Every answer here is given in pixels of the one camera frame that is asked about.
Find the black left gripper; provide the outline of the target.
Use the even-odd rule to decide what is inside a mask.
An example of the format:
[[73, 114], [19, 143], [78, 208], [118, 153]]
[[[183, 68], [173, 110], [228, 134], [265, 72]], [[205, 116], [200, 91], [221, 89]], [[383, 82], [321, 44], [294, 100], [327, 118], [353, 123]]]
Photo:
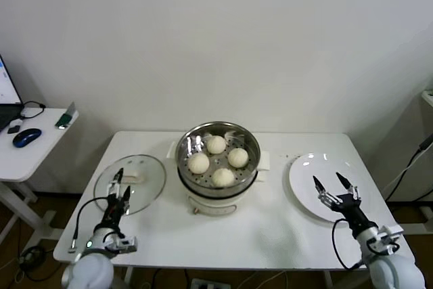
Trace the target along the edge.
[[124, 194], [120, 197], [120, 185], [123, 177], [124, 169], [120, 168], [109, 182], [107, 187], [107, 203], [108, 206], [103, 215], [104, 227], [118, 226], [122, 215], [129, 214], [131, 186], [128, 186]]

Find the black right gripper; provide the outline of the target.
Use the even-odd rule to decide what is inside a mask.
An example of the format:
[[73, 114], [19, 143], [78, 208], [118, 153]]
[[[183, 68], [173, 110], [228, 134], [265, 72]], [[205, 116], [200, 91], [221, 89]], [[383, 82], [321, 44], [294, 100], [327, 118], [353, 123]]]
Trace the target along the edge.
[[313, 175], [313, 181], [318, 192], [319, 200], [324, 205], [333, 205], [333, 211], [341, 213], [344, 216], [348, 221], [353, 238], [357, 238], [359, 234], [369, 228], [377, 228], [378, 225], [370, 221], [360, 208], [361, 200], [359, 199], [358, 187], [353, 186], [352, 183], [339, 172], [336, 172], [336, 176], [346, 190], [345, 194], [337, 196], [330, 194], [324, 188], [320, 180]]

